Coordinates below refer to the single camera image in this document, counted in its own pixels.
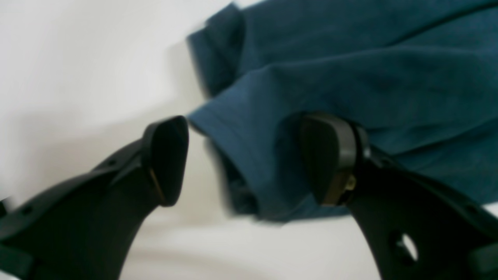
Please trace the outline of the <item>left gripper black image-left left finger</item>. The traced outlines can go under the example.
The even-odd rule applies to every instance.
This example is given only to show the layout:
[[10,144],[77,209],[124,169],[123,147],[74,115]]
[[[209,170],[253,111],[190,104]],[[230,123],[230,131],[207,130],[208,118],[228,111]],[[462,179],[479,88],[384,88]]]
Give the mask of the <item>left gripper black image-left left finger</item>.
[[142,223],[178,201],[188,122],[151,123],[91,171],[1,218],[1,272],[19,280],[117,280]]

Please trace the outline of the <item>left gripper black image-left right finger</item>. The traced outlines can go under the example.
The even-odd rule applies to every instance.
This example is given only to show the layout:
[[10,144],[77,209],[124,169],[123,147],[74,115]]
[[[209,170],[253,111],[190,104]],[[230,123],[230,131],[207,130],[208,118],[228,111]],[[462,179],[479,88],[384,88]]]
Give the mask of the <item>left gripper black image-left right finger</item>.
[[383,280],[496,280],[497,218],[472,199],[409,172],[353,122],[303,115],[300,150],[322,206],[345,206]]

